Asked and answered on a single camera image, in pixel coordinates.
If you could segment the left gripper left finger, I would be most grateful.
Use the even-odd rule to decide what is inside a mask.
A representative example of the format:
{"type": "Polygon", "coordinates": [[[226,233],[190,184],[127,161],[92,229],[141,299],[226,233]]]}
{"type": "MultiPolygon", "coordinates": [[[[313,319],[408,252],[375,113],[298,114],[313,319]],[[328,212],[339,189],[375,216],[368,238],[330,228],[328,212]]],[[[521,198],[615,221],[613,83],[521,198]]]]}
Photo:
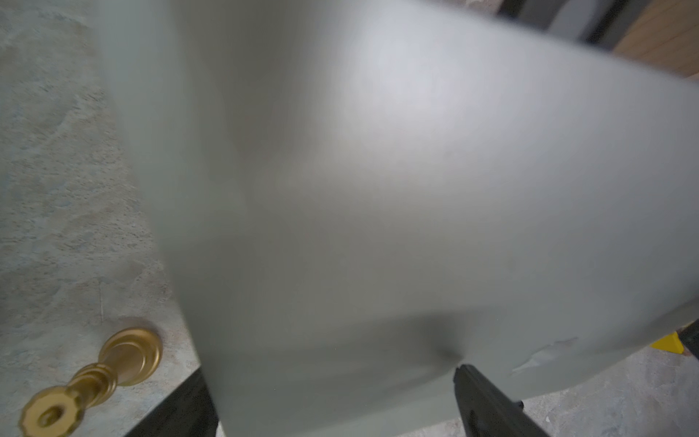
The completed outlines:
{"type": "Polygon", "coordinates": [[[219,425],[203,373],[197,369],[126,437],[215,437],[219,425]]]}

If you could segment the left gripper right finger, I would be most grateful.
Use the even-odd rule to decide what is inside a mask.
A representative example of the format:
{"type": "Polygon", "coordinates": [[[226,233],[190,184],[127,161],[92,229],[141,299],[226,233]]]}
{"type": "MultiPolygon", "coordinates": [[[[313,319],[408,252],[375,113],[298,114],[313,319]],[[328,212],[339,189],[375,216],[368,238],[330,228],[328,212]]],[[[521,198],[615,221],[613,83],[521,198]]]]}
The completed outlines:
{"type": "Polygon", "coordinates": [[[548,437],[525,412],[470,364],[453,376],[455,399],[465,435],[471,437],[548,437]]]}

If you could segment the silver laptop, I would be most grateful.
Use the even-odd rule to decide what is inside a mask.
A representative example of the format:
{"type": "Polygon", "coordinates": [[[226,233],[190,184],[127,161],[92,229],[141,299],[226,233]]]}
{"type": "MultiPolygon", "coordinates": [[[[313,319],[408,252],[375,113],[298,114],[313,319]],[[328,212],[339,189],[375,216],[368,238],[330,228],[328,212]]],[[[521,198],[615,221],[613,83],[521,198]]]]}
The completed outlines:
{"type": "Polygon", "coordinates": [[[102,1],[105,86],[229,436],[395,436],[698,313],[698,87],[428,1],[102,1]]]}

